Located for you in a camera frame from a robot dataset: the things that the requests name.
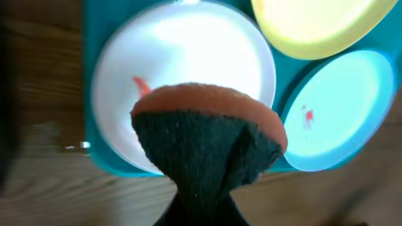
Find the light blue plate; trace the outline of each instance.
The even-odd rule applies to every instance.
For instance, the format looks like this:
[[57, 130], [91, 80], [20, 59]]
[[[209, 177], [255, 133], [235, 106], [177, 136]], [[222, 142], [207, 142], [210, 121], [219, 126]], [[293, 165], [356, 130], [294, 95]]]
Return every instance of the light blue plate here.
[[375, 50], [353, 51], [314, 69], [285, 107], [287, 162], [320, 171], [356, 153], [386, 117], [396, 84], [392, 60]]

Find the yellow bowl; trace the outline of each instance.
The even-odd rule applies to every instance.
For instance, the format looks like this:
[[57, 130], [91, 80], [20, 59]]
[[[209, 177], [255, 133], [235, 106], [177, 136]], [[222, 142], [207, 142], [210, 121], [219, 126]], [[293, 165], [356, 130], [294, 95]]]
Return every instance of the yellow bowl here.
[[258, 24], [282, 53], [330, 57], [370, 32], [398, 0], [252, 0]]

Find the wooden surface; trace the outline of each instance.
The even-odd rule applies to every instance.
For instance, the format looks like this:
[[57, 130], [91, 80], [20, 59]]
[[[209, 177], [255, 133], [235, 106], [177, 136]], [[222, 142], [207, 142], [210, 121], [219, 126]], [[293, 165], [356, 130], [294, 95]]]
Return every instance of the wooden surface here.
[[[81, 5], [0, 0], [21, 141], [0, 196], [0, 225], [147, 226], [175, 193], [169, 179], [116, 178], [66, 148], [84, 137]], [[251, 225], [402, 225], [401, 134], [400, 92], [386, 122], [348, 165], [264, 175], [233, 196]]]

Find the white plate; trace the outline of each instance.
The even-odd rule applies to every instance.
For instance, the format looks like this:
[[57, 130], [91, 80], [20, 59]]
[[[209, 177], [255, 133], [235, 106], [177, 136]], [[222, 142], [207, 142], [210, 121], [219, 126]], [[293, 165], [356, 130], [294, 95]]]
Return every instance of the white plate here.
[[215, 3], [166, 4], [131, 20], [111, 38], [92, 81], [92, 108], [110, 147], [134, 166], [160, 174], [131, 127], [140, 98], [132, 81], [151, 89], [185, 82], [234, 88], [272, 106], [276, 75], [271, 50], [241, 13]]
[[346, 160], [377, 131], [396, 87], [393, 62], [372, 50], [342, 55], [308, 75], [285, 110], [287, 162], [320, 171]]

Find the dark wood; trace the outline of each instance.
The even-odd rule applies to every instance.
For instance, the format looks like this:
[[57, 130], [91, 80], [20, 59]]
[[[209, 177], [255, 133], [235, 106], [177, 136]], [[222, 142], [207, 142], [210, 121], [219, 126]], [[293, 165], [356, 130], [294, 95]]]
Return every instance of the dark wood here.
[[[21, 152], [0, 196], [0, 225], [152, 225], [167, 178], [108, 175], [84, 138], [81, 1], [0, 0], [16, 83]], [[364, 151], [341, 169], [271, 173], [233, 192], [252, 225], [402, 225], [402, 92]]]

